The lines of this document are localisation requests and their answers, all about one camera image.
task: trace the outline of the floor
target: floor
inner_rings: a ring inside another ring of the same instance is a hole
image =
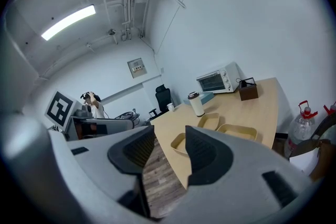
[[[276,138],[272,147],[282,156],[285,141]],[[163,218],[179,204],[186,190],[172,170],[157,139],[154,145],[154,150],[143,171],[143,184],[151,217]]]

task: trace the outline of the fluorescent light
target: fluorescent light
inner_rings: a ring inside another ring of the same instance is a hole
[[[60,20],[58,23],[51,26],[47,31],[45,31],[42,34],[42,37],[45,40],[51,39],[55,34],[62,31],[64,28],[68,27],[69,25],[72,25],[73,23],[88,17],[92,14],[95,14],[95,7],[93,5],[88,6],[86,8],[83,8],[75,13],[72,13],[68,17],[64,18],[63,20]]]

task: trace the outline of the wooden desk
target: wooden desk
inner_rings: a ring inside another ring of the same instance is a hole
[[[258,131],[257,141],[272,148],[278,119],[278,93],[275,78],[257,81],[259,98],[241,101],[238,90],[234,93],[216,94],[203,105],[205,113],[218,112],[220,124],[236,124],[253,127]],[[168,111],[151,123],[162,150],[182,185],[187,188],[191,174],[190,159],[176,153],[170,143],[185,126],[197,126],[198,118],[192,107],[180,104],[174,112]]]

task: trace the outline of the cup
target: cup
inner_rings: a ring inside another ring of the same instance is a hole
[[[172,112],[175,110],[175,107],[174,107],[173,103],[168,104],[167,108],[168,108],[169,111],[172,111]]]

